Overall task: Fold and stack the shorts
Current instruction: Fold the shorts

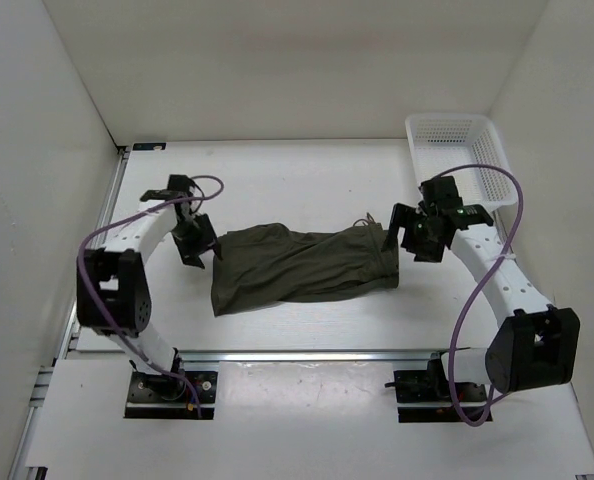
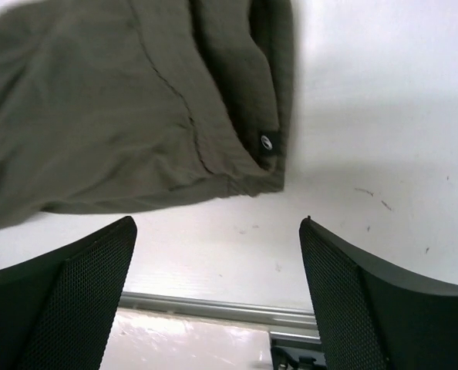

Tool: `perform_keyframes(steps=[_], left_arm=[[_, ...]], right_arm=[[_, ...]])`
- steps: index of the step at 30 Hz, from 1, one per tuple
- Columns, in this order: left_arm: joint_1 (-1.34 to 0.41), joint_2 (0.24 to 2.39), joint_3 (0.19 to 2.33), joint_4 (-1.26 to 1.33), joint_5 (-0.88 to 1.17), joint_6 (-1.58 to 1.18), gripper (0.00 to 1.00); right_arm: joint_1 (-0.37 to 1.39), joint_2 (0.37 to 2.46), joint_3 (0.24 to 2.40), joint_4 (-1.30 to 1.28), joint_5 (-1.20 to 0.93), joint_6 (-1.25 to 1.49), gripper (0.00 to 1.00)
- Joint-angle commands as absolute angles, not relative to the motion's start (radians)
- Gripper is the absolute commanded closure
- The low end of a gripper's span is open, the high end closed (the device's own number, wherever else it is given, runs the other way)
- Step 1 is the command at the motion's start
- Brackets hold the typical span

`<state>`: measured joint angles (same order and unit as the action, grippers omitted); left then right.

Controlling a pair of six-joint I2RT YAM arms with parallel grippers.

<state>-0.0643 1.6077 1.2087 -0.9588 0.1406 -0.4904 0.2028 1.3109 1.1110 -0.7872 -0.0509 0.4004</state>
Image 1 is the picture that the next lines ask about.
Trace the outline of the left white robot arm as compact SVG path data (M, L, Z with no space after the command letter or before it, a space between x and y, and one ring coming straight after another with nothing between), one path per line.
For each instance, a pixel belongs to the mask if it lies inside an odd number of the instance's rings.
M185 266L205 267L211 251L221 260L222 247L202 203L207 195L195 177L177 176L180 186L148 190L132 216L89 234L77 254L77 317L81 326L117 344L135 372L165 400L187 395L199 404L196 387L183 372L176 348L150 323L152 300L145 266L166 236L171 236Z

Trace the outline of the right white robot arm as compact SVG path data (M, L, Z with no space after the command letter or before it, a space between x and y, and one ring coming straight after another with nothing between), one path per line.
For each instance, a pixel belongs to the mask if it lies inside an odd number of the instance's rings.
M463 383L502 394L567 384L573 369L580 320L558 308L528 280L504 249L490 214L480 205L422 209L396 204L383 245L402 247L417 262L438 263L450 250L477 285L466 303L484 296L498 327L486 348L461 348L456 337L426 375L426 387L447 400Z

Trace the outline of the olive green shorts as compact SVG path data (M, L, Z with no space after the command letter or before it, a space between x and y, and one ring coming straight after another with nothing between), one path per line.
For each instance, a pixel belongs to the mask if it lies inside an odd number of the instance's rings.
M278 303L344 301L399 286L399 256L370 215L338 232L298 232L281 223L220 237L211 303L223 316Z

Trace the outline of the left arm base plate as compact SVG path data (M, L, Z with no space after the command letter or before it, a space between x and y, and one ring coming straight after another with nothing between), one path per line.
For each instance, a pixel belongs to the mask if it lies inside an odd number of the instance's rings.
M213 420L218 372L185 371L186 382L134 371L124 417L141 420Z

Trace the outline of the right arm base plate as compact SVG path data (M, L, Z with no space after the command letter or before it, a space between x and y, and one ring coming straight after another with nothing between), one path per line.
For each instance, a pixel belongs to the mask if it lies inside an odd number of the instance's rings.
M428 365L425 370L396 370L393 379L384 384L395 392L399 423L460 423L450 396L447 377L441 366ZM471 420L484 410L488 397L483 385L457 383L457 400Z

